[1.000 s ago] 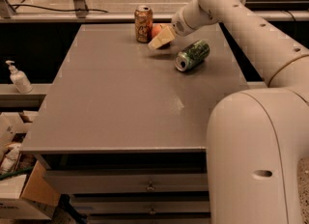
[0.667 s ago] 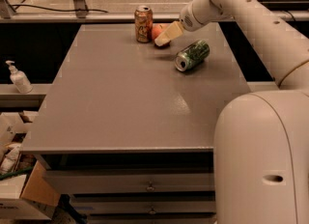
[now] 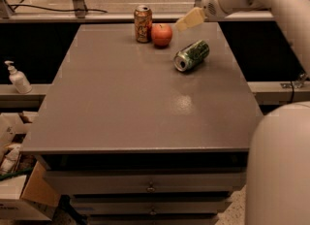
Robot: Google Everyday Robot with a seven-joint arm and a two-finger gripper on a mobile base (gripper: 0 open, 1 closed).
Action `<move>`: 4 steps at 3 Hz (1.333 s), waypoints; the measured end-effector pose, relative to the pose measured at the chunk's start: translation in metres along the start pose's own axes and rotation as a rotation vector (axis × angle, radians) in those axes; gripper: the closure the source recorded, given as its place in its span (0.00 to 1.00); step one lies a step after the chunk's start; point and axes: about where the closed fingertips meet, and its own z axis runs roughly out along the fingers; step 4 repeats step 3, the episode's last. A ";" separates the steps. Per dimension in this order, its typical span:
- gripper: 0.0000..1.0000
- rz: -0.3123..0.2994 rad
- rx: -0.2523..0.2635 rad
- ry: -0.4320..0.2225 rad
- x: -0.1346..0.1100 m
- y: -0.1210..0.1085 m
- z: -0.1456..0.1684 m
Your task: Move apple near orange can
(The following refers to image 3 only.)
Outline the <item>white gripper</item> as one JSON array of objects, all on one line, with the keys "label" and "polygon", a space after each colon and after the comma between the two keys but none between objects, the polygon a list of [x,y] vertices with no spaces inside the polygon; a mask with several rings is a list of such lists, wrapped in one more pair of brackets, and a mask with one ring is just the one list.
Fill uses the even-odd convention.
[{"label": "white gripper", "polygon": [[232,12],[232,0],[201,0],[201,8],[193,8],[175,23],[175,27],[178,31],[185,31],[203,23],[205,18],[208,21],[217,21]]}]

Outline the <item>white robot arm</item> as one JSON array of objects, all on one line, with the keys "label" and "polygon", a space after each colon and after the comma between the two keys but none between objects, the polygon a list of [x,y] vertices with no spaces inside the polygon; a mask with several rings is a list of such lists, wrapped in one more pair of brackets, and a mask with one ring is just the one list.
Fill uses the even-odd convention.
[{"label": "white robot arm", "polygon": [[[176,27],[182,31],[254,9],[270,10],[309,73],[309,0],[201,0]],[[245,225],[310,225],[309,101],[278,107],[255,129],[248,154]]]}]

